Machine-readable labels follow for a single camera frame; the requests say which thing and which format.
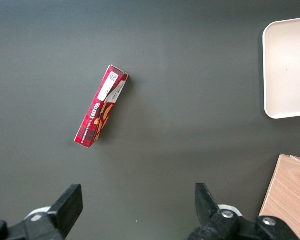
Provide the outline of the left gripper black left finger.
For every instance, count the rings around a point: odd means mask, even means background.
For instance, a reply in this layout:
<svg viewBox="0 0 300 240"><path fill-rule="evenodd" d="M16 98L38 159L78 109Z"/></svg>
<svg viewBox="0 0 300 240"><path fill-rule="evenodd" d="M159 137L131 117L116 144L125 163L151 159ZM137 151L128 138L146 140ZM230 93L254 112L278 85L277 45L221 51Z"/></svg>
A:
<svg viewBox="0 0 300 240"><path fill-rule="evenodd" d="M64 240L83 211L82 186L71 185L47 210L24 220L26 240Z"/></svg>

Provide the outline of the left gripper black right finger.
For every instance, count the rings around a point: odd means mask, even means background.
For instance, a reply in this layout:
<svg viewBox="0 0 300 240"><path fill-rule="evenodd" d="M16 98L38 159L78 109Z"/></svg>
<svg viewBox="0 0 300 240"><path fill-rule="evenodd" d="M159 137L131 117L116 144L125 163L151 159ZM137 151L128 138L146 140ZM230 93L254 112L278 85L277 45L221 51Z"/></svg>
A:
<svg viewBox="0 0 300 240"><path fill-rule="evenodd" d="M200 226L190 240L242 240L241 212L234 206L217 204L204 183L195 184L195 210Z"/></svg>

